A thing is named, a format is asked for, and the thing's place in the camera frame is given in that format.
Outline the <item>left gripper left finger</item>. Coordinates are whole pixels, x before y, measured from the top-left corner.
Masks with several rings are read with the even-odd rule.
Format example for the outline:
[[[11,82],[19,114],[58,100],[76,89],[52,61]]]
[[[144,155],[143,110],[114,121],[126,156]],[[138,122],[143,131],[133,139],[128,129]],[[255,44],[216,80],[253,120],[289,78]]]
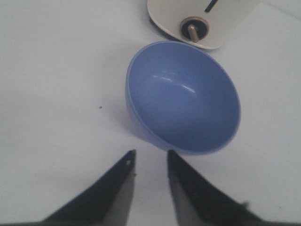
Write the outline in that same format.
[[[135,186],[136,151],[128,151],[101,178],[44,219],[43,226],[125,226]]]

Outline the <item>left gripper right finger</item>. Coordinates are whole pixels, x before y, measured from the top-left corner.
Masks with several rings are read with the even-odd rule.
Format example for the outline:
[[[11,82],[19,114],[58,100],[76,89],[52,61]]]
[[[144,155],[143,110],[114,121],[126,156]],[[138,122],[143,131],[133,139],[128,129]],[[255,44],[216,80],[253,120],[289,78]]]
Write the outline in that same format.
[[[167,169],[180,226],[241,226],[262,222],[245,205],[210,184],[174,150],[167,152]]]

